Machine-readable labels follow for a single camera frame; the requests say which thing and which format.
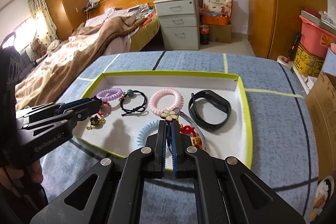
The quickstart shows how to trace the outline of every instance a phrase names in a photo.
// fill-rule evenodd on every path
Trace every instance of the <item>drawer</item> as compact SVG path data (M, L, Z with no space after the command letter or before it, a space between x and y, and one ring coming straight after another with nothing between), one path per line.
M195 14L196 12L194 0L173 0L155 3L155 9L158 16Z
M167 50L199 50L198 27L161 28Z
M197 27L196 15L161 16L159 21L162 28Z

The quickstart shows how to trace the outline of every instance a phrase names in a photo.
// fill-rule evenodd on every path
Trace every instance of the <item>metal screw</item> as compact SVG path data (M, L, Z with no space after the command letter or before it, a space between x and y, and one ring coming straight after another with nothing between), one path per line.
M227 159L227 163L231 165L236 165L238 163L238 160L235 157L230 157Z
M152 149L150 147L143 147L141 148L141 152L144 153L144 154L148 154L152 151Z
M189 146L187 148L187 152L189 152L189 153L196 153L197 152L197 147Z
M104 158L100 161L100 164L103 165L103 166L107 166L107 165L110 165L111 164L111 159L109 158Z

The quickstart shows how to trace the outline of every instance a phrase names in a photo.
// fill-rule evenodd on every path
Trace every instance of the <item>black watch strap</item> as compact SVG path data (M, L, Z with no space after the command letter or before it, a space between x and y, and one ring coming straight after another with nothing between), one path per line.
M206 122L198 113L195 101L199 98L206 99L210 104L212 104L214 107L219 109L220 111L227 114L226 119L218 124L211 124ZM231 105L228 100L224 99L223 97L219 96L217 93L213 92L212 90L202 90L197 92L196 94L191 93L191 99L189 101L188 105L189 114L191 118L195 121L195 123L207 130L207 131L215 131L218 128L221 128L229 119L229 116L231 114Z

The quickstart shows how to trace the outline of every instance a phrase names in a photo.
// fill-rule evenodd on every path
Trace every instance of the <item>pink spiral hair tie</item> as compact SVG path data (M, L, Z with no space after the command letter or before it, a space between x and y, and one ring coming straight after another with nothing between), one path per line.
M102 90L97 93L97 98L103 102L113 101L118 99L122 95L123 91L119 88L111 88L107 90Z
M150 108L150 110L155 114L160 116L160 114L163 112L163 110L165 109L158 109L157 107L155 107L155 103L157 101L158 98L162 97L163 95L174 95L175 96L175 102L172 106L165 108L169 111L173 110L173 108L175 107L179 107L182 103L182 95L174 89L163 89L163 90L159 90L157 92L155 92L152 97L149 100L148 106Z

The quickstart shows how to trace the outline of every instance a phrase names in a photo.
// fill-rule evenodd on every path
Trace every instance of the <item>tray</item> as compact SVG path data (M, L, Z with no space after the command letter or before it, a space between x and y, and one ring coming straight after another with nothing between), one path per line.
M188 102L191 93L210 89L226 98L231 104L231 115L227 123L213 133L202 130L206 139L206 151L214 157L225 159L235 156L248 168L252 165L252 128L249 107L243 82L238 75L218 72L191 71L131 71L102 73L83 93L82 98L93 97L99 91L119 87L123 91L139 90L146 94L148 100L158 90L173 88L183 97L182 111L188 112ZM157 107L167 108L174 102L172 95L167 95L158 101ZM132 109L143 102L142 96L127 97L124 107ZM137 149L136 138L139 130L148 122L160 119L149 108L141 114L122 117L124 113L119 101L111 103L112 112L105 119L105 124L99 129L86 129L90 125L89 118L78 122L73 134L103 151L118 157L127 157ZM205 99L196 102L197 109L203 118L210 123L224 120L222 113ZM179 122L187 124L182 118ZM167 153L166 169L172 169L171 154Z

